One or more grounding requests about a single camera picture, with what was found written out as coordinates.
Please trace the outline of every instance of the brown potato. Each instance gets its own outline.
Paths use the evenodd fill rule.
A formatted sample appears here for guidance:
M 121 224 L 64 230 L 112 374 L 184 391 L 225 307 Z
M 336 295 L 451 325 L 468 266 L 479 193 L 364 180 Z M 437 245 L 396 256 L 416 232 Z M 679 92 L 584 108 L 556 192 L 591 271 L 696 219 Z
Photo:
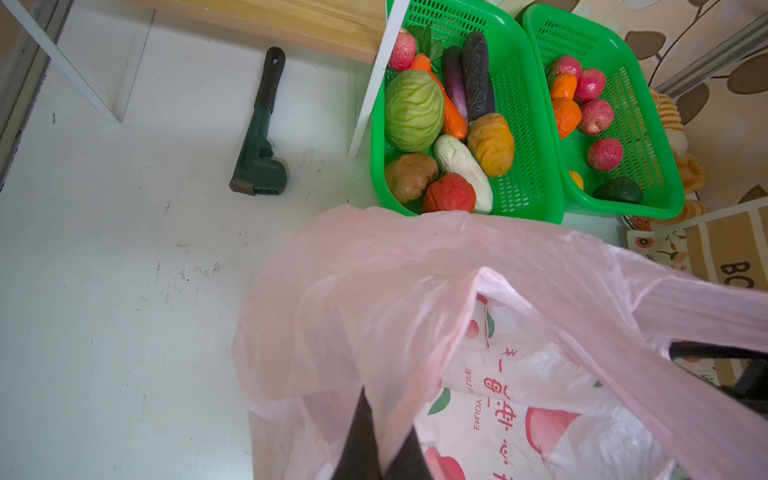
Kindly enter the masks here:
M 384 168 L 384 178 L 392 195 L 405 205 L 421 197 L 437 180 L 437 162 L 424 154 L 405 154 Z

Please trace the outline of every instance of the white metal leg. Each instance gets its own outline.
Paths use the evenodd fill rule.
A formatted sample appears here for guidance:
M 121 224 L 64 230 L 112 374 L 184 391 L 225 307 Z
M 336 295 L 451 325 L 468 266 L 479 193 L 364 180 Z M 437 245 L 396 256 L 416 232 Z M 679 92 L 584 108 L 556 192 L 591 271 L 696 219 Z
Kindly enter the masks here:
M 59 50 L 56 44 L 48 37 L 48 35 L 45 33 L 45 30 L 40 28 L 40 25 L 38 25 L 35 19 L 29 15 L 27 9 L 24 8 L 24 6 L 22 6 L 18 0 L 0 1 L 2 1 L 3 5 L 8 8 L 8 10 L 11 12 L 11 15 L 16 17 L 16 20 L 22 24 L 22 27 L 24 27 L 27 33 L 29 33 L 30 36 L 35 39 L 38 45 L 40 45 L 40 48 L 42 48 L 45 53 L 48 54 L 48 57 L 51 59 L 51 61 L 53 61 L 54 64 L 59 67 L 59 69 L 64 73 L 64 75 L 67 76 L 67 78 L 69 78 L 69 80 L 80 91 L 80 93 L 82 93 L 91 102 L 91 104 L 96 107 L 96 110 L 98 110 L 101 116 L 107 120 L 119 123 L 119 120 L 114 116 L 112 110 L 110 110 L 109 107 L 104 104 L 104 102 L 96 94 L 93 88 L 91 88 L 91 86 L 85 81 L 82 75 L 80 75 L 80 72 L 78 72 L 72 63 L 70 63 L 70 61 L 64 56 L 64 54 L 61 53 L 61 50 Z
M 408 5 L 410 5 L 410 3 L 410 0 L 395 0 L 395 3 L 392 5 L 392 11 L 389 13 L 389 17 L 386 21 L 386 28 L 384 28 L 384 36 L 382 37 L 381 44 L 379 44 L 379 52 L 376 54 L 376 61 L 373 64 L 371 79 L 368 81 L 366 96 L 362 100 L 360 115 L 357 118 L 357 125 L 355 126 L 355 134 L 352 136 L 352 143 L 349 146 L 349 158 L 357 156 L 357 150 L 360 148 L 360 142 L 362 141 L 362 134 L 365 133 L 366 126 L 368 126 L 368 120 L 371 119 L 373 103 L 376 101 L 379 87 L 381 87 L 382 80 L 384 80 L 386 64 L 389 62 L 389 57 L 392 55 L 392 50 L 394 49 L 395 41 L 397 40 L 397 34 L 400 32 L 400 26 L 402 25 L 403 19 L 406 17 L 406 12 L 408 11 Z

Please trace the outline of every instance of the wooden board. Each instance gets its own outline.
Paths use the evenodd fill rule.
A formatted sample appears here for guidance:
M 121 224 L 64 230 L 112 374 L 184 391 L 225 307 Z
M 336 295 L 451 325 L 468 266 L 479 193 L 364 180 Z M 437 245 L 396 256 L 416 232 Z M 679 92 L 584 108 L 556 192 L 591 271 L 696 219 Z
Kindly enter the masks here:
M 128 0 L 163 12 L 373 63 L 384 0 Z

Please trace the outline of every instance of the basket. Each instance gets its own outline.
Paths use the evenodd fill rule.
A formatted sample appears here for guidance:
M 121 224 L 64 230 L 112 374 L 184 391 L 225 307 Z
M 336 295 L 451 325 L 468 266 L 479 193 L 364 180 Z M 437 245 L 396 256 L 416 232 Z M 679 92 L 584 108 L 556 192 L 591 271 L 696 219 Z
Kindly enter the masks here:
M 565 193 L 565 209 L 599 217 L 638 215 L 668 219 L 683 209 L 685 193 L 669 140 L 632 50 L 615 33 L 586 18 L 547 5 L 533 5 L 523 16 L 523 28 L 541 60 L 538 77 L 549 103 L 545 69 L 563 55 L 576 57 L 584 68 L 599 68 L 607 84 L 600 98 L 614 108 L 614 123 L 600 135 L 574 131 L 560 140 L 554 112 L 548 108 L 549 129 L 554 138 Z M 598 139 L 617 138 L 624 145 L 621 164 L 610 172 L 587 165 L 587 150 Z M 584 179 L 584 191 L 571 179 L 574 170 Z M 641 204 L 599 200 L 589 194 L 616 177 L 629 177 L 643 189 Z
M 538 78 L 541 66 L 520 25 L 482 0 L 411 0 L 404 22 L 409 25 L 431 25 L 432 39 L 441 40 L 446 48 L 463 46 L 472 31 L 485 34 L 496 111 L 504 115 L 515 137 L 512 168 L 489 179 L 494 196 L 491 215 L 560 223 L 564 199 L 546 113 L 549 102 Z M 384 167 L 402 155 L 384 135 L 384 90 L 394 77 L 395 72 L 388 70 L 373 108 L 371 180 L 382 207 L 416 215 L 420 205 L 401 205 L 384 179 Z M 434 156 L 431 148 L 426 153 Z

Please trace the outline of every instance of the white tabletop surface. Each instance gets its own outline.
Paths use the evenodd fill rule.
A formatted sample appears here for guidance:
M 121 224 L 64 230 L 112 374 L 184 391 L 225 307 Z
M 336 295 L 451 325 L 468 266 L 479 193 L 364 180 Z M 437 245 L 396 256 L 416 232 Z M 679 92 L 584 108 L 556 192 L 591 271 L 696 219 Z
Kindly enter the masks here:
M 275 44 L 290 180 L 248 197 L 228 183 Z M 252 478 L 230 358 L 243 298 L 317 214 L 376 204 L 366 152 L 346 159 L 347 72 L 160 12 L 123 124 L 49 68 L 0 193 L 0 478 Z M 617 240 L 613 219 L 565 224 Z

